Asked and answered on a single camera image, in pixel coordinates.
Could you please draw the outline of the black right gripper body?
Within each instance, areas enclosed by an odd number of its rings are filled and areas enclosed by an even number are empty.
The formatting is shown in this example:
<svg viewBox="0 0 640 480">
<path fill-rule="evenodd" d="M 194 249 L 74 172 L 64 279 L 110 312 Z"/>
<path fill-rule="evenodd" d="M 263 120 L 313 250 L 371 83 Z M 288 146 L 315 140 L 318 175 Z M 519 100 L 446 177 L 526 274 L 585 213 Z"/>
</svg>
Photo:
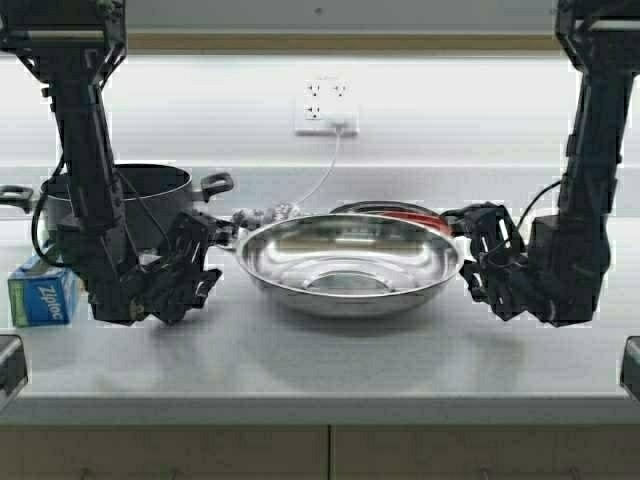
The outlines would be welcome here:
<svg viewBox="0 0 640 480">
<path fill-rule="evenodd" d="M 504 206 L 486 202 L 461 209 L 458 233 L 470 240 L 471 258 L 460 273 L 474 301 L 504 321 L 538 303 L 524 241 Z"/>
</svg>

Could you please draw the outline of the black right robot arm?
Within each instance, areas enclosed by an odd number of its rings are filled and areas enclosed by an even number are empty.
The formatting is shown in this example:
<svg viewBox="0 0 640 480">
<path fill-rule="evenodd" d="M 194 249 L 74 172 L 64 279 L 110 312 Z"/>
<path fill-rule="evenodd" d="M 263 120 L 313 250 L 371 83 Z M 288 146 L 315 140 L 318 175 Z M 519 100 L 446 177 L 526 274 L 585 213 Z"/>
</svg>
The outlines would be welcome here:
<svg viewBox="0 0 640 480">
<path fill-rule="evenodd" d="M 565 327 L 592 320 L 611 264 L 607 221 L 639 75 L 639 4 L 560 1 L 554 33 L 581 75 L 556 213 L 535 218 L 527 239 L 503 205 L 475 203 L 443 216 L 470 241 L 459 273 L 474 301 L 504 321 L 529 312 Z"/>
</svg>

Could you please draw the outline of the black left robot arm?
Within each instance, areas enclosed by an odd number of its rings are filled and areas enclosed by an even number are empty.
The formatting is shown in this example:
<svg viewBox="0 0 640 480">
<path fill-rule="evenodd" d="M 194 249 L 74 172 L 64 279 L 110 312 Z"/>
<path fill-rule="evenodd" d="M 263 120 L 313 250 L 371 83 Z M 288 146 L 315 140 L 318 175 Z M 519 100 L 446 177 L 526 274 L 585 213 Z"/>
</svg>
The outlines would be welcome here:
<svg viewBox="0 0 640 480">
<path fill-rule="evenodd" d="M 155 260 L 144 264 L 127 225 L 102 91 L 127 55 L 123 1 L 4 1 L 1 49 L 42 84 L 61 141 L 71 211 L 56 225 L 51 263 L 84 283 L 95 319 L 132 325 L 154 316 L 173 325 L 202 308 L 220 279 L 210 247 L 232 226 L 194 209 L 176 214 Z"/>
</svg>

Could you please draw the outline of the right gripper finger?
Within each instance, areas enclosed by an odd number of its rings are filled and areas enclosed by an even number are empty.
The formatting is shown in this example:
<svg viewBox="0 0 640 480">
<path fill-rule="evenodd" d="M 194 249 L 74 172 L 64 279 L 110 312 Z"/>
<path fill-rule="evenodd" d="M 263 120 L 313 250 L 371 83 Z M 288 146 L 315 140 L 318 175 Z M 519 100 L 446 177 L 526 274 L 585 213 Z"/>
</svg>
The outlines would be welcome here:
<svg viewBox="0 0 640 480">
<path fill-rule="evenodd" d="M 441 219 L 447 224 L 451 235 L 466 234 L 465 209 L 450 209 L 440 214 Z"/>
</svg>

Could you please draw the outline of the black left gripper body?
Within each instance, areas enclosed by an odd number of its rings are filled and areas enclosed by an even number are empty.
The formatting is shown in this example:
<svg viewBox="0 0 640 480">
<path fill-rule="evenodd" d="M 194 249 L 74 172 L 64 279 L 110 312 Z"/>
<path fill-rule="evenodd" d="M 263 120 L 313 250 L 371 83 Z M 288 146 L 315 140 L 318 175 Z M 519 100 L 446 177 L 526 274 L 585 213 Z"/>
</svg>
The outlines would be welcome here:
<svg viewBox="0 0 640 480">
<path fill-rule="evenodd" d="M 154 316 L 168 325 L 204 307 L 222 277 L 206 267 L 210 247 L 223 241 L 223 221 L 200 211 L 179 213 L 160 244 L 160 257 L 141 268 L 130 300 L 130 319 Z"/>
</svg>

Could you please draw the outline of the right robot base shoulder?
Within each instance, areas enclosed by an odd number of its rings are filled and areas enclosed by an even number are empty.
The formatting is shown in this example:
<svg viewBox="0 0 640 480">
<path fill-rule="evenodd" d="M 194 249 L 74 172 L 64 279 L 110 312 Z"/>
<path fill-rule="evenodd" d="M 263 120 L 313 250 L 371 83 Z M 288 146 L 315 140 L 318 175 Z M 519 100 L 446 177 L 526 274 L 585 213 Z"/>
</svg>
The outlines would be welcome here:
<svg viewBox="0 0 640 480">
<path fill-rule="evenodd" d="M 630 336 L 624 346 L 620 385 L 635 400 L 640 399 L 640 338 Z"/>
</svg>

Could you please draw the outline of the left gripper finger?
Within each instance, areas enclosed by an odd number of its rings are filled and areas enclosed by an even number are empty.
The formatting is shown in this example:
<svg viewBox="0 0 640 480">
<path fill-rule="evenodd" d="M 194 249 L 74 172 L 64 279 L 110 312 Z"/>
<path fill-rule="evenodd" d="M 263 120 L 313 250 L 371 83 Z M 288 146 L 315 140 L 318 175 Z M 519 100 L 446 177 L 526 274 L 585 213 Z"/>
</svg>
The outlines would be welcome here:
<svg viewBox="0 0 640 480">
<path fill-rule="evenodd" d="M 239 226 L 231 220 L 215 219 L 213 246 L 234 246 L 239 234 Z"/>
</svg>

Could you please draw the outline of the left robot base shoulder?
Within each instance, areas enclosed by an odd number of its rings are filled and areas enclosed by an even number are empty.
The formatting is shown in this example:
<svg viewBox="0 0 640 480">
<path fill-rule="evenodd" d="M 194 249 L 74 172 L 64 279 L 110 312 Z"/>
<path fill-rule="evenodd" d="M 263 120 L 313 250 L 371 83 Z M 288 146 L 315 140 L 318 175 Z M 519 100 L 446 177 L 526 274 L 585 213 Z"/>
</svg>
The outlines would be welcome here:
<svg viewBox="0 0 640 480">
<path fill-rule="evenodd" d="M 28 383 L 24 342 L 19 335 L 1 335 L 1 410 L 19 395 Z"/>
</svg>

